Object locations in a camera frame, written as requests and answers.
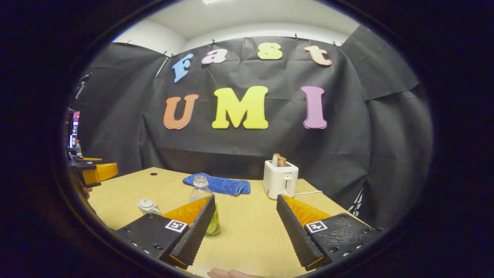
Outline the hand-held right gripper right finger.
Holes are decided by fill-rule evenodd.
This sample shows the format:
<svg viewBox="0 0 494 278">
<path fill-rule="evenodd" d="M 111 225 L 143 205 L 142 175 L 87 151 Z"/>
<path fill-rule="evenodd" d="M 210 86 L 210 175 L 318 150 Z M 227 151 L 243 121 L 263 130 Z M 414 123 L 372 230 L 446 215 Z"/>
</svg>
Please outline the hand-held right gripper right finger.
<svg viewBox="0 0 494 278">
<path fill-rule="evenodd" d="M 330 215 L 309 204 L 279 194 L 277 213 L 295 254 L 307 271 L 358 254 L 382 233 L 348 213 Z"/>
</svg>

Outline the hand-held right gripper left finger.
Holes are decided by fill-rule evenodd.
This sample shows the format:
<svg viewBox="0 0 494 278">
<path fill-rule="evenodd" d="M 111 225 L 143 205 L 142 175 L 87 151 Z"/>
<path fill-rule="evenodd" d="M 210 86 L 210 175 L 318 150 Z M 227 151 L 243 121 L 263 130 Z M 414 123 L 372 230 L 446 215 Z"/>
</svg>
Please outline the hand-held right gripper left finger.
<svg viewBox="0 0 494 278">
<path fill-rule="evenodd" d="M 147 213 L 116 230 L 116 235 L 149 257 L 187 269 L 216 210 L 214 195 L 185 204 L 164 215 Z"/>
</svg>

